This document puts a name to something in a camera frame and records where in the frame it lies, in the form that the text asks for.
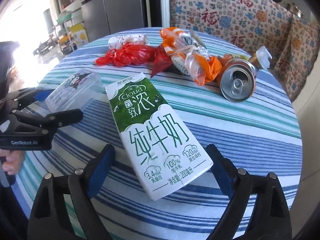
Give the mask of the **person's left hand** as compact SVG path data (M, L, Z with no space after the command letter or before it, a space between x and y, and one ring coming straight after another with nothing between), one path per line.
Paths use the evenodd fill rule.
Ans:
M1 150L1 157L5 157L5 162L2 164L3 170L8 175L16 175L20 172L25 161L25 152Z

